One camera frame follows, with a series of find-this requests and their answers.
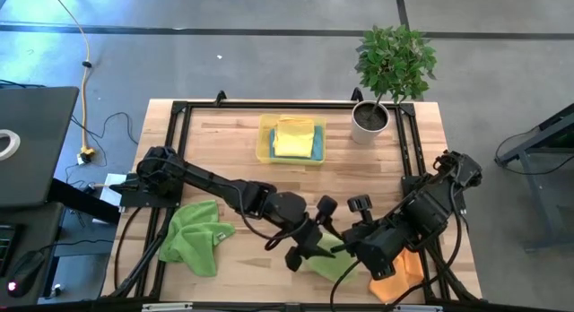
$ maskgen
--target white tape roll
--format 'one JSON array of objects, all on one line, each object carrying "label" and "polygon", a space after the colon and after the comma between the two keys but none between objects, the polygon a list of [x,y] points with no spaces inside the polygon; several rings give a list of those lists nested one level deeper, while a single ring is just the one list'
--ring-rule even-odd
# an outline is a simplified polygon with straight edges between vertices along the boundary
[{"label": "white tape roll", "polygon": [[20,136],[15,132],[7,129],[0,129],[0,138],[4,137],[10,138],[10,143],[8,143],[8,147],[6,147],[5,150],[0,152],[0,160],[6,160],[11,157],[16,153],[16,151],[18,151],[18,147],[20,147]]}]

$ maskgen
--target plant stem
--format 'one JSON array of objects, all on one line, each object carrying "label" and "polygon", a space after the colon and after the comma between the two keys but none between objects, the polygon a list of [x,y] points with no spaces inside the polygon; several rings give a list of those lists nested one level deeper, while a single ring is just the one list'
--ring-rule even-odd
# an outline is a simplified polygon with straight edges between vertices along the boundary
[{"label": "plant stem", "polygon": [[375,101],[373,108],[370,110],[370,114],[367,116],[367,120],[369,120],[373,116],[373,114],[375,113],[375,109],[378,107],[378,104],[380,103],[381,97],[383,97],[382,93],[378,95],[377,101]]}]

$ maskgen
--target yellow cable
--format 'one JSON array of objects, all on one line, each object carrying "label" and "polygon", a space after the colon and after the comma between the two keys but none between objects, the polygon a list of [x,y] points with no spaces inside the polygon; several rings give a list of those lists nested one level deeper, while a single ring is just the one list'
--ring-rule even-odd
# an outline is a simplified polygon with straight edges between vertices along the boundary
[{"label": "yellow cable", "polygon": [[[75,17],[72,15],[72,12],[70,12],[70,10],[68,10],[67,7],[65,7],[64,3],[62,3],[61,0],[57,0],[62,7],[64,7],[65,11],[70,15],[70,17],[72,17],[72,19],[75,22],[75,25],[78,27],[78,30],[80,30],[80,33],[82,33],[83,36],[83,41],[86,43],[86,62],[90,62],[90,43],[88,43],[88,38],[86,37],[86,34],[83,32],[82,26],[80,25],[80,23],[75,19]],[[86,125],[86,81],[88,79],[88,67],[84,66],[83,68],[83,77],[82,77],[82,87],[80,90],[80,93],[82,95],[82,126],[87,127]],[[85,129],[82,130],[82,152],[86,152],[88,151],[88,133],[86,132]]]}]

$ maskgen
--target orange cloth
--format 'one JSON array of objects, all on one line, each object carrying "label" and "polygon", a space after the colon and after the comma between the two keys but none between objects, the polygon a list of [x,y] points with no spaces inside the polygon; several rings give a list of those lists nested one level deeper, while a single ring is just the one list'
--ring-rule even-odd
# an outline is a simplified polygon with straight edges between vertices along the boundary
[{"label": "orange cloth", "polygon": [[370,280],[369,290],[378,299],[388,303],[398,298],[406,290],[420,283],[423,278],[421,258],[418,253],[403,249],[393,261],[395,275],[384,280]]}]

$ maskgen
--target green leaves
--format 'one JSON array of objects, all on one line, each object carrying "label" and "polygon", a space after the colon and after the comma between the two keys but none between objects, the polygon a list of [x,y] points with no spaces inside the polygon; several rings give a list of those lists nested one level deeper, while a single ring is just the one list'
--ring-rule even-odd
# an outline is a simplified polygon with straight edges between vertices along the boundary
[{"label": "green leaves", "polygon": [[372,30],[364,33],[362,45],[357,48],[359,63],[355,69],[361,74],[361,85],[379,97],[390,94],[395,103],[407,98],[419,99],[429,84],[422,77],[426,73],[435,80],[433,69],[437,63],[434,48],[426,46],[428,40],[416,30],[400,26]]}]

